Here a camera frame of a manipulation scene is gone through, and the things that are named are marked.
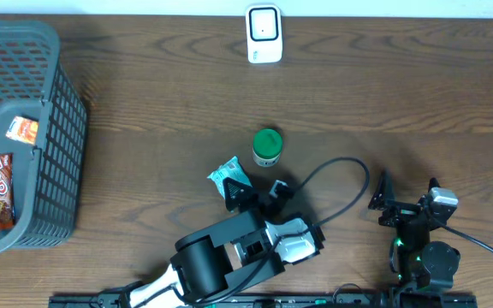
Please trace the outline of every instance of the wood grain surface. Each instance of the wood grain surface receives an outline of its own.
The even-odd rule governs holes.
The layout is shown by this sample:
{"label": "wood grain surface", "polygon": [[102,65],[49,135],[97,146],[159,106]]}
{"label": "wood grain surface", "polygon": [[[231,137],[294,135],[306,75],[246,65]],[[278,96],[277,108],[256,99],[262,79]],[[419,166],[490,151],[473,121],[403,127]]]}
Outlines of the wood grain surface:
{"label": "wood grain surface", "polygon": [[[284,18],[279,63],[247,61],[242,18],[0,15],[40,20],[91,111],[79,221],[69,243],[0,254],[0,307],[46,307],[54,293],[149,281],[186,234],[230,214],[206,176],[238,156],[253,182],[297,183],[336,156],[361,157],[416,201],[435,176],[457,193],[449,225],[493,246],[493,21]],[[261,169],[252,137],[278,127],[282,160]],[[314,219],[362,185],[328,168],[290,205]],[[321,256],[249,291],[385,287],[394,230],[368,193],[324,227]],[[454,290],[493,307],[493,255],[446,231],[461,252]]]}

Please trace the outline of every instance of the white device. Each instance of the white device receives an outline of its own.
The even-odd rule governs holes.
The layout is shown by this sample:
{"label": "white device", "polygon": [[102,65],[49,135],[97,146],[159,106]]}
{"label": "white device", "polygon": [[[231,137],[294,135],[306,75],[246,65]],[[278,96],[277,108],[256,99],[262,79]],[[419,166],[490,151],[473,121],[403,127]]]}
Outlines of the white device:
{"label": "white device", "polygon": [[272,4],[246,11],[246,46],[250,63],[278,62],[282,57],[281,11]]}

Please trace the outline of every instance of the white wall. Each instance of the white wall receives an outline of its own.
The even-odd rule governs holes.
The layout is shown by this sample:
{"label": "white wall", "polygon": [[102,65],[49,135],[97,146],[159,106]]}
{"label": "white wall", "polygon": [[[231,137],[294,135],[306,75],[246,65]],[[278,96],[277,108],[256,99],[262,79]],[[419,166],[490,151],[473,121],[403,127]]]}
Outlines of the white wall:
{"label": "white wall", "polygon": [[[0,0],[0,13],[243,15],[249,0]],[[493,0],[273,0],[287,16],[493,18]]]}

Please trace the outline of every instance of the black square outline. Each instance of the black square outline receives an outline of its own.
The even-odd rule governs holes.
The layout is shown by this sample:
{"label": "black square outline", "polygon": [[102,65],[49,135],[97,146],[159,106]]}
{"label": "black square outline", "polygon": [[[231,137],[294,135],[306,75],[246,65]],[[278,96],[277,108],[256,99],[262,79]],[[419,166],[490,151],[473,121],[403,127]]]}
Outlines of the black square outline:
{"label": "black square outline", "polygon": [[[262,38],[262,39],[255,39],[254,36],[252,35],[252,12],[255,11],[255,10],[267,10],[267,9],[271,9],[273,10],[273,12],[275,13],[275,37],[274,38]],[[264,41],[272,41],[272,40],[276,40],[278,37],[279,37],[279,21],[277,20],[277,10],[275,8],[271,8],[271,7],[266,7],[266,8],[256,8],[256,9],[251,9],[249,12],[248,12],[248,19],[249,19],[249,27],[250,27],[250,38],[254,41],[254,42],[264,42]]]}

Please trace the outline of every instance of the blue-gray crate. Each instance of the blue-gray crate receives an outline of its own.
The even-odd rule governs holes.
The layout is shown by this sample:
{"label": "blue-gray crate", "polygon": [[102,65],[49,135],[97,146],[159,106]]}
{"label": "blue-gray crate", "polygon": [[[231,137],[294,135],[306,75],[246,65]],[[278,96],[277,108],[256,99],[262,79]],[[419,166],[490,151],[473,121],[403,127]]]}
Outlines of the blue-gray crate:
{"label": "blue-gray crate", "polygon": [[[46,24],[0,22],[0,154],[13,154],[16,218],[0,252],[57,246],[74,229],[87,119],[59,52]],[[15,116],[39,122],[35,145],[5,137]]]}

